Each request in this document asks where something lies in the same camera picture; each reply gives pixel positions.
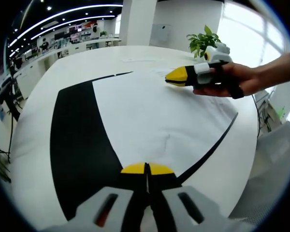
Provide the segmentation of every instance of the black strap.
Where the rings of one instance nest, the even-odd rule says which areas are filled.
[[[239,86],[237,78],[224,72],[222,68],[224,64],[227,64],[227,62],[221,61],[220,63],[214,63],[210,67],[216,69],[216,75],[219,76],[221,83],[226,87],[233,99],[244,97],[244,92]]]

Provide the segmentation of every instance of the whiteboard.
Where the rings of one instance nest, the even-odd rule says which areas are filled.
[[[171,25],[153,24],[151,29],[150,45],[162,46],[169,40],[171,33]]]

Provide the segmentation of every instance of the hand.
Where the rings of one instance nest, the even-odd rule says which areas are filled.
[[[228,63],[223,65],[222,68],[225,73],[229,73],[238,78],[239,86],[242,88],[245,96],[254,94],[262,89],[257,69],[236,63]],[[230,96],[228,90],[224,87],[205,87],[202,89],[194,89],[193,93],[216,97]]]

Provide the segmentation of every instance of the black curved line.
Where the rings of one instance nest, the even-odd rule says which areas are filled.
[[[227,130],[223,133],[221,138],[212,146],[212,148],[209,149],[209,151],[198,162],[196,162],[194,165],[192,165],[190,168],[188,168],[183,174],[181,174],[177,178],[181,184],[184,183],[186,180],[188,180],[188,178],[191,177],[208,160],[208,158],[211,157],[211,155],[214,153],[214,151],[217,149],[217,147],[220,145],[220,143],[222,142],[224,137],[229,132],[229,130],[232,127],[237,116],[238,116],[238,113],[236,113],[235,117],[233,118],[233,120],[232,120],[231,124],[229,125],[229,127],[227,128]]]

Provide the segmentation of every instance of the wrist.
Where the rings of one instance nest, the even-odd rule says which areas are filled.
[[[270,69],[266,65],[253,68],[253,71],[258,82],[258,91],[276,85],[275,80],[271,78]]]

